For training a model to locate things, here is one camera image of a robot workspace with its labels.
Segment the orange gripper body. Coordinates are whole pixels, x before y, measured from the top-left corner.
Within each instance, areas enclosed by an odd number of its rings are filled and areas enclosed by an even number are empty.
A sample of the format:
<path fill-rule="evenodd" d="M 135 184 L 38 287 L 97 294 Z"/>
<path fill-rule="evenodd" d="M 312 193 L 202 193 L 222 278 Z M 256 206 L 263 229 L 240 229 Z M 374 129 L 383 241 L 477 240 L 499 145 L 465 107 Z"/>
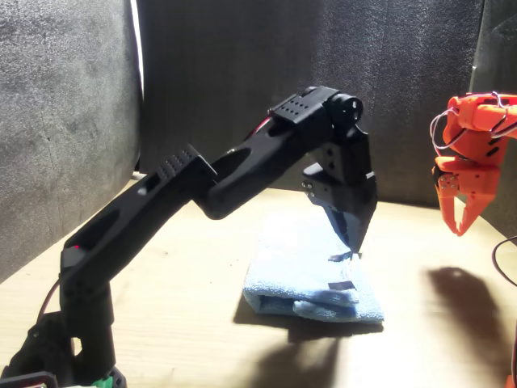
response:
<path fill-rule="evenodd" d="M 498 190 L 501 170 L 459 157 L 435 159 L 433 177 L 439 202 L 458 195 L 472 200 L 491 202 Z"/>

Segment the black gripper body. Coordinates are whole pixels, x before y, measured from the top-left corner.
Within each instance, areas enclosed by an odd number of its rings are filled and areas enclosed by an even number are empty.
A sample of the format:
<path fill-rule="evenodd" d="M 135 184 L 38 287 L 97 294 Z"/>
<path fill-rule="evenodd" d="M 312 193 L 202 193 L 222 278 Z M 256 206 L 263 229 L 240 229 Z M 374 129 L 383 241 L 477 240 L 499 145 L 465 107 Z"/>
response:
<path fill-rule="evenodd" d="M 367 176 L 359 183 L 336 180 L 325 172 L 304 174 L 302 183 L 309 200 L 337 213 L 350 214 L 360 220 L 370 219 L 376 209 L 376 177 Z"/>

